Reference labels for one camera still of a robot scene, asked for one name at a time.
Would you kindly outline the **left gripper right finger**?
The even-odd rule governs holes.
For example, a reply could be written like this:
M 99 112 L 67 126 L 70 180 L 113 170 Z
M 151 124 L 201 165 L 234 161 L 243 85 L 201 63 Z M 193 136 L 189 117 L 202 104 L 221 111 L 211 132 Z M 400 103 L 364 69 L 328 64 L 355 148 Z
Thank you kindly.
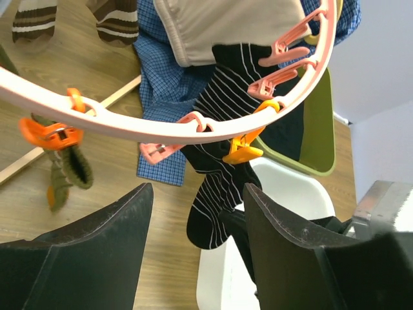
M 243 190 L 262 309 L 411 309 L 412 234 L 361 241 L 301 217 L 258 187 Z

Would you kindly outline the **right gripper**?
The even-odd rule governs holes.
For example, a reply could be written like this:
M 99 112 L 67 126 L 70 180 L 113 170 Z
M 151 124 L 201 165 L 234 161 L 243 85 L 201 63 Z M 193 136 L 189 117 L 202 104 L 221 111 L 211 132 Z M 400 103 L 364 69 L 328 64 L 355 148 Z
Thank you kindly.
M 330 231 L 355 239 L 371 239 L 389 232 L 412 232 L 412 185 L 375 181 L 352 217 L 341 222 L 335 216 L 312 220 Z

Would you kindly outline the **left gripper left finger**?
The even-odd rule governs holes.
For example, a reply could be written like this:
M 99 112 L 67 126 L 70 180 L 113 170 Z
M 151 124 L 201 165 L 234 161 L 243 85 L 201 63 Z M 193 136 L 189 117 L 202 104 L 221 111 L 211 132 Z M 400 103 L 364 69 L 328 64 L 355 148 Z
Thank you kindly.
M 153 200 L 144 183 L 33 240 L 2 243 L 1 308 L 133 308 Z

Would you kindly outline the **olive wavy striped sock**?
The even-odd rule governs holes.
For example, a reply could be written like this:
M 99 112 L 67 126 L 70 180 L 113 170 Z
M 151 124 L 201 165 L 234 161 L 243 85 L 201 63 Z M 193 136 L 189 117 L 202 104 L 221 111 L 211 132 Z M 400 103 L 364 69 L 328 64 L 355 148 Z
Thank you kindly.
M 32 114 L 31 117 L 33 121 L 43 126 L 57 123 L 35 114 Z M 93 185 L 94 176 L 79 145 L 63 150 L 47 150 L 45 148 L 44 151 L 51 161 L 50 186 L 46 196 L 49 209 L 54 212 L 65 205 L 71 187 L 76 186 L 87 190 Z

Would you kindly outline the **black white striped sock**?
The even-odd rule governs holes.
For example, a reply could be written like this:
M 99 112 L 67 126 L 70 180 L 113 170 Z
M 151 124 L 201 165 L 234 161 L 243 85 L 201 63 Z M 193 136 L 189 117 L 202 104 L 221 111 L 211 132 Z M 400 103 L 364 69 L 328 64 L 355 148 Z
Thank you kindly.
M 194 109 L 215 121 L 228 121 L 247 116 L 261 101 L 247 92 L 248 86 L 277 67 L 259 66 L 261 57 L 270 55 L 269 46 L 250 43 L 216 45 L 212 49 L 216 67 Z M 201 145 L 187 145 L 181 152 L 194 170 L 205 175 L 192 203 L 186 233 L 200 249 L 215 249 L 230 236 L 219 219 L 221 211 L 233 212 L 243 202 L 245 183 L 261 183 L 247 163 L 230 165 L 223 161 L 229 153 L 228 140 Z

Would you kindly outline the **pink round clip hanger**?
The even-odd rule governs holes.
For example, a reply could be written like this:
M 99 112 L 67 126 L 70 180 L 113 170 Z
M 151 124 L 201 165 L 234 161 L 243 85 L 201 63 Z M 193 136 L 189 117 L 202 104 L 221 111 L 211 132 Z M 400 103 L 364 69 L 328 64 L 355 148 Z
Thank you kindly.
M 160 107 L 150 110 L 159 113 L 156 121 L 116 114 L 102 104 L 69 90 L 61 96 L 1 69 L 1 99 L 28 109 L 58 123 L 86 129 L 118 138 L 139 142 L 163 142 L 178 148 L 221 141 L 235 136 L 254 138 L 265 125 L 286 116 L 310 95 L 324 74 L 334 45 L 336 31 L 335 1 L 321 1 L 319 8 L 306 16 L 285 38 L 297 37 L 307 21 L 318 19 L 321 26 L 319 43 L 314 54 L 260 79 L 248 89 L 259 102 L 252 116 L 229 121 L 214 121 L 199 114 L 178 117 L 192 108 L 192 102 L 169 102 L 163 99 Z

